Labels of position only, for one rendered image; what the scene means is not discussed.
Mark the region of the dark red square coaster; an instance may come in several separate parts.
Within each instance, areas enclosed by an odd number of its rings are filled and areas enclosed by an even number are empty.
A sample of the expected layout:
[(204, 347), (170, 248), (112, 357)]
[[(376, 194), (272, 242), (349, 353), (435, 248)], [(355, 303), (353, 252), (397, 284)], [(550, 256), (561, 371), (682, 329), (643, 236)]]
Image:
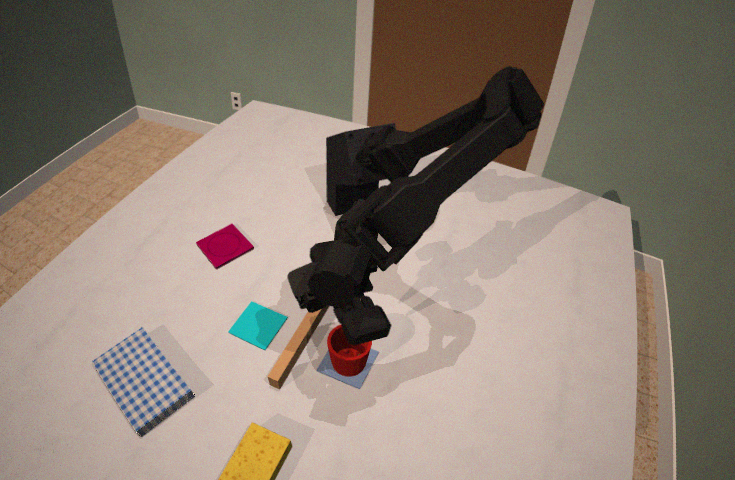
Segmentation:
[(254, 249), (254, 246), (233, 224), (197, 241), (196, 244), (215, 269), (221, 268)]

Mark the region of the yellow sponge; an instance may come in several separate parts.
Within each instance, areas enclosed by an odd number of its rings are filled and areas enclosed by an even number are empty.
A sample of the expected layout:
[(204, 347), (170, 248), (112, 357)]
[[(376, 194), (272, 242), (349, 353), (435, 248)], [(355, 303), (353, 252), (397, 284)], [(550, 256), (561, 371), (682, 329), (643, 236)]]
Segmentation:
[(275, 480), (291, 440), (251, 423), (218, 480)]

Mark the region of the red cup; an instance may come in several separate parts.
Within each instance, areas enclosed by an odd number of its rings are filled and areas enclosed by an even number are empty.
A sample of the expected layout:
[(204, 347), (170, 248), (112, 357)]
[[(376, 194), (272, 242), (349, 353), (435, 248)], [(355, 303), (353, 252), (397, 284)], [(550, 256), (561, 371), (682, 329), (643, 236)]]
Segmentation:
[[(338, 325), (329, 333), (327, 345), (335, 371), (340, 375), (351, 377), (361, 373), (366, 366), (372, 341), (355, 346), (348, 344), (341, 325)], [(345, 349), (348, 349), (349, 353), (345, 354)]]

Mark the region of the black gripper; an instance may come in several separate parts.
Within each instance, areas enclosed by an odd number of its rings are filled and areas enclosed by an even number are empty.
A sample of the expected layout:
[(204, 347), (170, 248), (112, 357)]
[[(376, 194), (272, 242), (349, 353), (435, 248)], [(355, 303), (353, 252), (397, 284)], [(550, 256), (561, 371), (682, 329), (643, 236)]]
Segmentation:
[[(316, 243), (311, 247), (311, 261), (318, 262), (327, 245), (333, 241)], [(390, 332), (391, 323), (382, 307), (374, 305), (372, 299), (369, 296), (364, 295), (364, 293), (373, 290), (373, 285), (369, 276), (370, 273), (377, 272), (377, 268), (378, 266), (373, 264), (365, 270), (364, 277), (359, 285), (354, 300), (348, 306), (342, 308), (333, 307), (336, 318), (342, 325), (342, 330), (349, 344), (358, 345), (381, 339), (387, 337)]]

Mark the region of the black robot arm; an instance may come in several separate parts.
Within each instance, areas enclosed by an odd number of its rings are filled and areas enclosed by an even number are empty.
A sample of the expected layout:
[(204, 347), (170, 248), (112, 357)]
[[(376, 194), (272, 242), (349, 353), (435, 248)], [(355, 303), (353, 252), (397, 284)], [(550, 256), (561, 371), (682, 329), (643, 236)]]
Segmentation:
[[(318, 262), (289, 272), (301, 309), (313, 313), (327, 305), (348, 306), (369, 266), (385, 271), (397, 264), (434, 223), (449, 196), (538, 128), (544, 103), (522, 69), (503, 68), (487, 84), (479, 98), (413, 132), (387, 125), (370, 133), (356, 159), (391, 183), (366, 200), (358, 199), (340, 217), (334, 241)], [(409, 176), (419, 159), (451, 144)], [(377, 240), (378, 233), (393, 247), (389, 252)]]

